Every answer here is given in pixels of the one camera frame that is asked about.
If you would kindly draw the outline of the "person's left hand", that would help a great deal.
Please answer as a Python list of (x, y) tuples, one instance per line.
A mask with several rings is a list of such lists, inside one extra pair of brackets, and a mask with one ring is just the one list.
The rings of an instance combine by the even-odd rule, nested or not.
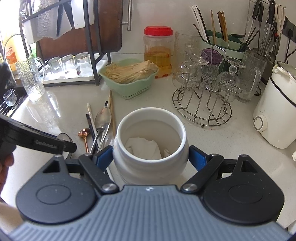
[(6, 183), (6, 179), (8, 176), (8, 171), (11, 166), (13, 166), (15, 160), (13, 154), (10, 154), (5, 158), (4, 164), (1, 165), (0, 171), (0, 193), (2, 192), (4, 185)]

